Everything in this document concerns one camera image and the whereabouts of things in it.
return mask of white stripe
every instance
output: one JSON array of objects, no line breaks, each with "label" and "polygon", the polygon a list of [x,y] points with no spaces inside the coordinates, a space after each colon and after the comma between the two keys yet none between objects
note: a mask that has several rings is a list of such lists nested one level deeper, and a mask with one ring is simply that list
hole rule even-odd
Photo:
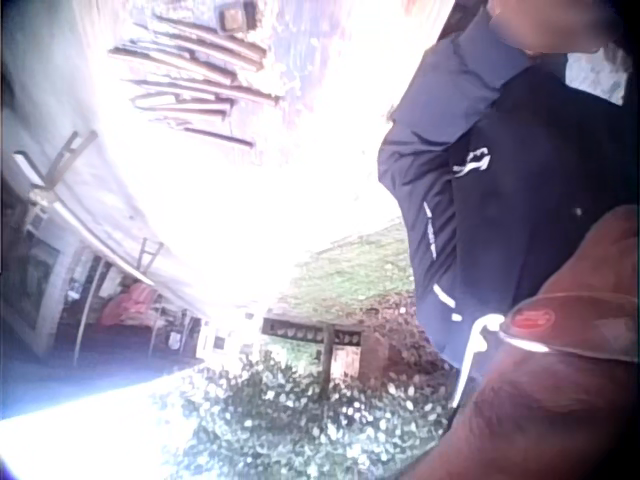
[{"label": "white stripe", "polygon": [[429,205],[427,202],[424,202],[424,209],[427,212],[427,235],[429,235],[429,243],[431,244],[431,255],[433,259],[436,259],[436,234],[433,231],[433,215],[431,214],[431,210],[429,209]]},{"label": "white stripe", "polygon": [[440,285],[438,285],[437,283],[434,283],[433,291],[436,292],[436,295],[440,300],[442,300],[443,303],[446,303],[451,308],[456,308],[456,301],[453,298],[451,298],[449,295],[444,293],[444,291],[440,288]]}]

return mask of red sticker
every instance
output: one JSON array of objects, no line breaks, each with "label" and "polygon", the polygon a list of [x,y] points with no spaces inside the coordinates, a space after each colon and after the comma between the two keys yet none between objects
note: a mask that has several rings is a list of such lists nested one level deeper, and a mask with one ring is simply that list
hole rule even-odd
[{"label": "red sticker", "polygon": [[523,310],[513,317],[511,326],[519,330],[542,330],[548,328],[555,319],[551,310]]}]

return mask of grass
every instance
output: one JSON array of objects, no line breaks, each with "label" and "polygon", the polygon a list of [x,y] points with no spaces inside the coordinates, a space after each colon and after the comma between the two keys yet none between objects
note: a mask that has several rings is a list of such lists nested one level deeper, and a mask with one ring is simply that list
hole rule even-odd
[{"label": "grass", "polygon": [[313,255],[282,302],[303,318],[340,323],[371,297],[412,289],[407,234],[397,223]]}]

